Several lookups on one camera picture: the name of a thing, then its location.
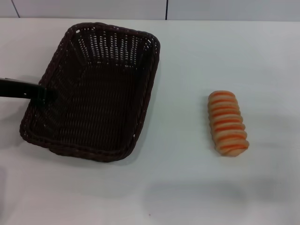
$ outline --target white wall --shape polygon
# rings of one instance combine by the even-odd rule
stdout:
[[[300,0],[169,0],[168,20],[300,21]]]
[[[18,17],[11,0],[0,0],[0,17]]]
[[[164,19],[166,0],[14,0],[20,17]]]

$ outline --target white surface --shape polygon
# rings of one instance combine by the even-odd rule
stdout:
[[[0,0],[0,17],[18,17],[11,0]]]
[[[68,27],[0,19],[0,74],[38,81]],[[300,23],[105,21],[153,33],[160,64],[134,152],[110,164],[24,142],[27,100],[0,98],[1,225],[298,225]],[[207,96],[230,90],[250,142],[212,150]]]
[[[169,0],[168,20],[300,21],[298,0]]]
[[[20,17],[165,19],[165,0],[14,0]]]

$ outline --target brown woven basket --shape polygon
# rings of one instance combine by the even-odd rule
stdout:
[[[159,50],[146,32],[103,23],[72,26],[39,82],[58,97],[45,106],[29,103],[22,138],[62,156],[127,157],[143,127]]]

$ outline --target black handle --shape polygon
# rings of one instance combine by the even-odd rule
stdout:
[[[27,98],[44,104],[54,97],[54,92],[35,83],[0,78],[0,97]]]

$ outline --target white table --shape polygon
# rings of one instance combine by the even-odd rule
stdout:
[[[0,19],[0,76],[38,82],[82,19]],[[1,225],[298,225],[300,23],[101,20],[154,34],[160,64],[134,152],[102,164],[26,143],[0,98]],[[249,149],[219,157],[207,96],[238,98]]]

